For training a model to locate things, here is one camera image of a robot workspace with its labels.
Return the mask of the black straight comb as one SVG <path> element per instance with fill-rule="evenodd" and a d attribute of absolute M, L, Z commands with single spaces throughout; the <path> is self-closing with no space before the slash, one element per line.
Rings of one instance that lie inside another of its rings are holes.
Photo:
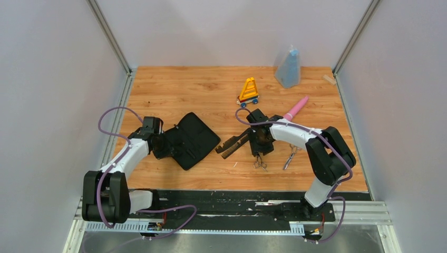
<path fill-rule="evenodd" d="M 247 141 L 249 140 L 249 135 L 246 134 L 240 139 L 236 140 L 230 147 L 228 147 L 223 153 L 222 158 L 226 159 L 230 155 L 232 155 L 236 150 L 238 150 L 240 147 L 242 147 Z"/>

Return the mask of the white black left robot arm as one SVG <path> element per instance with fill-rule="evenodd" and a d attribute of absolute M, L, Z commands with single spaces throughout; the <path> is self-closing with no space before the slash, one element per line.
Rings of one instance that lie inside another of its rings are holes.
<path fill-rule="evenodd" d="M 153 154 L 157 159 L 175 156 L 181 143 L 177 126 L 164 131 L 160 118 L 146 116 L 142 126 L 125 138 L 122 150 L 99 170 L 88 171 L 83 179 L 82 218 L 102 222 L 112 228 L 124 223 L 130 214 L 143 212 L 157 217 L 161 203 L 157 190 L 130 190 L 127 179 L 142 161 Z"/>

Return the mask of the black zippered tool case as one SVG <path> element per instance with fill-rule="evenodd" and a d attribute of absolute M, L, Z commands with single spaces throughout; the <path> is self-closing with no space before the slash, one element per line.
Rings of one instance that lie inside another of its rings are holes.
<path fill-rule="evenodd" d="M 186 171 L 202 161 L 221 141 L 193 112 L 168 129 L 165 136 L 172 147 L 171 157 Z"/>

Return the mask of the silver thinning scissors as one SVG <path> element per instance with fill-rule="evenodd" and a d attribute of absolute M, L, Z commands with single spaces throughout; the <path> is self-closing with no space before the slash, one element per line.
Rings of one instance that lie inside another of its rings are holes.
<path fill-rule="evenodd" d="M 288 156 L 288 158 L 283 166 L 283 170 L 287 170 L 287 168 L 289 167 L 289 165 L 290 165 L 291 161 L 293 160 L 294 156 L 296 155 L 296 153 L 301 150 L 301 148 L 299 148 L 293 144 L 290 144 L 289 147 L 291 149 L 290 155 Z"/>

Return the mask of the silver hair scissors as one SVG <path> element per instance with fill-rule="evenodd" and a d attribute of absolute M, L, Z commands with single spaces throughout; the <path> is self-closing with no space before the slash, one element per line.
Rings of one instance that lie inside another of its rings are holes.
<path fill-rule="evenodd" d="M 255 156 L 256 161 L 254 162 L 253 166 L 255 169 L 262 169 L 264 172 L 267 172 L 267 164 L 263 162 L 261 155 L 257 154 Z"/>

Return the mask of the black handled comb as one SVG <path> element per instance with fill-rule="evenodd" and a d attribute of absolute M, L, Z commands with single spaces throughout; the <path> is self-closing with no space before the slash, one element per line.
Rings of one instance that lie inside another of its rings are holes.
<path fill-rule="evenodd" d="M 250 133 L 251 128 L 247 128 L 243 133 L 241 133 L 238 136 L 232 136 L 231 138 L 229 138 L 227 141 L 225 141 L 222 145 L 217 146 L 215 148 L 215 151 L 217 154 L 222 154 L 228 147 L 230 147 L 236 140 L 240 139 L 241 137 L 243 137 L 244 135 Z"/>

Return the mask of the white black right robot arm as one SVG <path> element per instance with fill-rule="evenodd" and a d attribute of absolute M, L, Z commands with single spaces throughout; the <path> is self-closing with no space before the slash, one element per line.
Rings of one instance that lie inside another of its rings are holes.
<path fill-rule="evenodd" d="M 266 129 L 274 141 L 287 142 L 307 152 L 315 179 L 305 193 L 301 213 L 308 220 L 316 219 L 335 189 L 353 177 L 356 159 L 340 132 L 332 126 L 305 127 L 281 116 L 268 118 L 259 109 L 250 112 L 246 119 L 254 130 Z"/>

